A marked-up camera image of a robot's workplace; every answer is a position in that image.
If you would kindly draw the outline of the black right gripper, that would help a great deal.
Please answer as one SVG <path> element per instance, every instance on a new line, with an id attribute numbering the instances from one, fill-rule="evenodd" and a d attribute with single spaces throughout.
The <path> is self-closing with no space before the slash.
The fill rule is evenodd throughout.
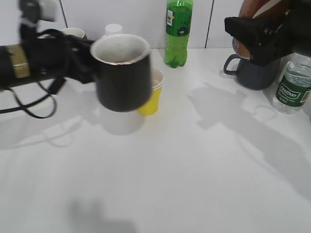
<path id="1" fill-rule="evenodd" d="M 247 27 L 245 34 L 242 21 L 240 17 L 225 18 L 225 31 L 246 46 L 251 63 L 265 66 L 292 53 L 311 56 L 309 0 L 291 0 L 279 16 L 269 13 L 253 19 L 255 25 Z"/>

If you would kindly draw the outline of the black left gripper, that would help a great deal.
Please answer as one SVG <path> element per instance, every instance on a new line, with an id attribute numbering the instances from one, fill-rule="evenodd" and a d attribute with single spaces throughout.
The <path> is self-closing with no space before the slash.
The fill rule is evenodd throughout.
<path id="1" fill-rule="evenodd" d="M 96 61 L 90 54 L 94 40 L 64 34 L 56 29 L 35 32 L 25 39 L 25 51 L 33 73 L 70 78 L 82 84 L 95 82 Z"/>

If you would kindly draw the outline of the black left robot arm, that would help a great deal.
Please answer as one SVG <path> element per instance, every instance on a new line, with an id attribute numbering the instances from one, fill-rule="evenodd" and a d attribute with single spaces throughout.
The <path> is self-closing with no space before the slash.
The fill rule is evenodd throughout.
<path id="1" fill-rule="evenodd" d="M 20 43 L 0 48 L 0 88 L 64 78 L 91 83 L 97 74 L 93 43 L 56 29 L 28 31 Z"/>

